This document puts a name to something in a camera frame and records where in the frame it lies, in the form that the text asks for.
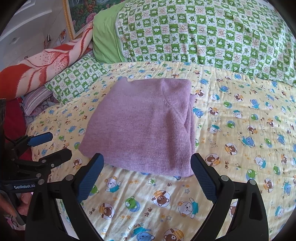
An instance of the white wall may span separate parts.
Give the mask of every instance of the white wall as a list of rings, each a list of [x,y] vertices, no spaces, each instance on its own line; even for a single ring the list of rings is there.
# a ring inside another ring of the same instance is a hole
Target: white wall
[[[0,70],[41,52],[48,33],[52,47],[66,26],[62,0],[28,0],[0,36]]]

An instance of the human hand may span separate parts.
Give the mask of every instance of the human hand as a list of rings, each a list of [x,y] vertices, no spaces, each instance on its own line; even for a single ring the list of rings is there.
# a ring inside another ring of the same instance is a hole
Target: human hand
[[[27,215],[29,210],[29,205],[31,201],[31,193],[22,193],[21,194],[21,205],[17,208],[17,211],[21,215]],[[16,217],[17,213],[13,206],[0,194],[0,208],[3,209],[6,213]]]

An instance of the flower painting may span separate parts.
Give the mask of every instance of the flower painting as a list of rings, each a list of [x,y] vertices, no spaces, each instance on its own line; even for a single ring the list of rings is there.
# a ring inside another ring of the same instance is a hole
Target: flower painting
[[[83,32],[95,15],[124,0],[64,0],[64,10],[71,39]]]

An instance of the green checkered pillowcase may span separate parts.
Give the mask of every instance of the green checkered pillowcase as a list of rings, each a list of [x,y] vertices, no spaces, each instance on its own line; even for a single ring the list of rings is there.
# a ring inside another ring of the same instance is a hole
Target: green checkered pillowcase
[[[108,71],[109,69],[104,68],[87,54],[47,82],[45,87],[53,92],[53,96],[59,102],[66,104],[87,90]]]

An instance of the purple sweater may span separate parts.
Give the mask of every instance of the purple sweater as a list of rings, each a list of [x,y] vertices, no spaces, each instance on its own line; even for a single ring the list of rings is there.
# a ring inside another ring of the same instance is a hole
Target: purple sweater
[[[121,78],[98,105],[79,145],[116,167],[160,175],[193,174],[194,95],[183,79]]]

